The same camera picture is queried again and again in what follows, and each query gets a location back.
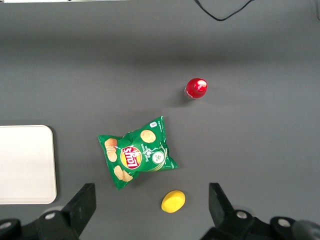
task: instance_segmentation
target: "yellow sponge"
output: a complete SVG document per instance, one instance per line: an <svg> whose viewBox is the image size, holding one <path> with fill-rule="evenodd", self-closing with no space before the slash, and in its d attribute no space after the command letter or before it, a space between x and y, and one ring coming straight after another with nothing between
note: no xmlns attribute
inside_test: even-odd
<svg viewBox="0 0 320 240"><path fill-rule="evenodd" d="M167 213L178 211L186 202L186 196L182 191L175 190L169 192L162 200L161 208Z"/></svg>

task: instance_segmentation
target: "black cable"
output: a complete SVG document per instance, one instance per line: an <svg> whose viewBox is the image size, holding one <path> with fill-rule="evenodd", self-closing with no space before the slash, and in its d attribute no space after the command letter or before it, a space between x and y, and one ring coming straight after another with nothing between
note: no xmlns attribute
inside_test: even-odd
<svg viewBox="0 0 320 240"><path fill-rule="evenodd" d="M204 8L204 6L202 6L202 4L199 2L199 0L194 0L194 1L210 17L212 17L216 21L222 22L222 21L227 20L228 18L232 17L233 15L237 14L238 12L240 12L242 9L244 9L249 3L253 2L254 0L249 0L243 7L241 7L239 10L235 11L234 13L230 14L229 16L227 16L225 18L217 18L217 17L213 16L210 12L208 12Z"/></svg>

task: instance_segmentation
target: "gray table surface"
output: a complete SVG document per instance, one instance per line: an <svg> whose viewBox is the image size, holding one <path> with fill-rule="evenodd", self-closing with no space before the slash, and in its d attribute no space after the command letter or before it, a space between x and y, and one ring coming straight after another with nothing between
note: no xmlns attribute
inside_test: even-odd
<svg viewBox="0 0 320 240"><path fill-rule="evenodd" d="M246 1L203 4L225 17ZM0 205L27 224L95 183L81 239L200 239L213 226L208 187L265 222L320 223L320 21L315 2L254 1L216 22L192 0L0 4L0 125L47 125L58 196ZM188 80L205 97L183 96ZM163 115L180 169L144 173L122 190L97 136ZM168 214L172 190L186 204Z"/></svg>

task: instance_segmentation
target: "white circular label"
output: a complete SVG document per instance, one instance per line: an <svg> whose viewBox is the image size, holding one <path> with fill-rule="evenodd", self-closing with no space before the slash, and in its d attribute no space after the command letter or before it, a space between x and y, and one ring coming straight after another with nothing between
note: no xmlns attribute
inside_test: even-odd
<svg viewBox="0 0 320 240"><path fill-rule="evenodd" d="M161 151L156 151L153 155L152 155L152 161L155 164L160 164L165 160L165 155L163 154L163 152Z"/></svg>
<svg viewBox="0 0 320 240"><path fill-rule="evenodd" d="M157 126L157 123L155 122L155 121L153 121L152 123L150 123L150 127L151 128L154 128L154 127L156 127Z"/></svg>

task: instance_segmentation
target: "lay's logo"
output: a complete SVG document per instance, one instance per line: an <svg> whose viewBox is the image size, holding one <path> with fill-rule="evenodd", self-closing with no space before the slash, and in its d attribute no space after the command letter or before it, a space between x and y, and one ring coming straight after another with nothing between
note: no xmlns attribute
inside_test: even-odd
<svg viewBox="0 0 320 240"><path fill-rule="evenodd" d="M141 158L141 152L134 146L127 146L121 150L121 162L128 169L136 169L139 167Z"/></svg>

